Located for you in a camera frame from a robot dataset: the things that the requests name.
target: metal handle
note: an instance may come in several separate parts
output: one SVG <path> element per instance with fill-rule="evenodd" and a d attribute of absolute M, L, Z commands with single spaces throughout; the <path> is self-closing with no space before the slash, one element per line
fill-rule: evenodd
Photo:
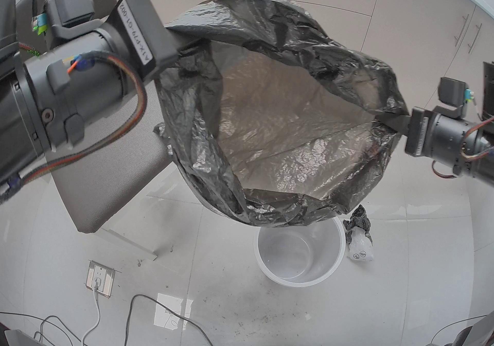
<path fill-rule="evenodd" d="M 479 37 L 480 29 L 482 29 L 482 24 L 480 24 L 480 26 L 478 26 L 478 25 L 475 25 L 475 26 L 477 27 L 477 34 L 475 35 L 475 39 L 473 39 L 472 44 L 468 45 L 468 48 L 470 49 L 470 50 L 468 50 L 468 53 L 472 52 L 473 46 L 475 45 L 475 42 L 477 41 L 477 38 Z"/>
<path fill-rule="evenodd" d="M 465 20 L 465 22 L 463 23 L 463 27 L 461 28 L 461 32 L 458 36 L 455 36 L 454 38 L 456 39 L 456 43 L 454 43 L 454 46 L 455 47 L 458 47 L 458 43 L 460 42 L 460 37 L 461 35 L 463 34 L 463 31 L 465 30 L 465 27 L 466 27 L 466 23 L 468 21 L 468 17 L 470 16 L 470 14 L 467 14 L 466 16 L 462 16 L 463 19 Z"/>

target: outlet cover plate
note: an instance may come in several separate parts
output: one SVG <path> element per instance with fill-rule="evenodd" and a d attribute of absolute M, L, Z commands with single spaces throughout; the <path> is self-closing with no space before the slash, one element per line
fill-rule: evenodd
<path fill-rule="evenodd" d="M 91 284 L 94 278 L 95 269 L 96 271 L 101 269 L 106 270 L 105 278 L 102 279 L 103 283 L 98 288 L 98 293 L 109 298 L 112 294 L 113 279 L 115 278 L 115 270 L 108 268 L 100 263 L 96 263 L 95 261 L 91 261 L 89 271 L 87 272 L 87 280 L 86 280 L 86 287 L 89 288 L 90 290 L 92 290 Z"/>

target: tiled floor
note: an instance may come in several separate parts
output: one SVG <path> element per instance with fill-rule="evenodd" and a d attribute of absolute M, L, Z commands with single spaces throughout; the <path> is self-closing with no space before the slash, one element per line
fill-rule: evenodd
<path fill-rule="evenodd" d="M 263 275 L 253 254 L 255 228 L 204 209 L 177 171 L 114 227 L 155 250 L 154 262 L 78 233 L 53 181 L 38 181 L 0 207 L 0 310 L 57 314 L 82 334 L 96 316 L 84 287 L 95 260 L 118 272 L 111 298 L 99 299 L 101 324 L 87 338 L 91 345 L 123 344 L 130 299 L 143 293 L 190 313 L 215 346 L 425 346 L 442 326 L 468 317 L 472 221 L 464 181 L 435 177 L 430 161 L 406 158 L 402 145 L 363 202 L 375 261 L 345 257 L 329 279 L 302 289 Z M 31 336 L 39 325 L 11 316 L 0 321 Z M 57 346 L 68 344 L 58 330 L 45 329 Z M 438 344 L 452 342 L 459 330 L 444 330 Z M 193 326 L 137 299 L 128 344 L 207 343 Z"/>

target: black plastic garbage bag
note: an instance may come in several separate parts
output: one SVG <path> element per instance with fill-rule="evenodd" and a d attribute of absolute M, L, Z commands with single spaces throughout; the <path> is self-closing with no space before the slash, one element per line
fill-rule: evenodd
<path fill-rule="evenodd" d="M 167 26 L 204 38 L 156 81 L 174 161 L 210 209 L 253 226 L 356 207 L 408 114 L 384 62 L 331 40 L 291 0 L 210 0 Z"/>

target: floor outlet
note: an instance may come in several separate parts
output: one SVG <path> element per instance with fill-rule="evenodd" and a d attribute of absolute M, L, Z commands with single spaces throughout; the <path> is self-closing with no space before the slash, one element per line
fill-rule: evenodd
<path fill-rule="evenodd" d="M 108 268 L 100 263 L 94 261 L 90 262 L 90 268 L 87 273 L 86 287 L 92 289 L 96 284 L 98 285 L 98 293 L 110 297 L 112 294 L 113 279 L 115 277 L 115 270 Z"/>

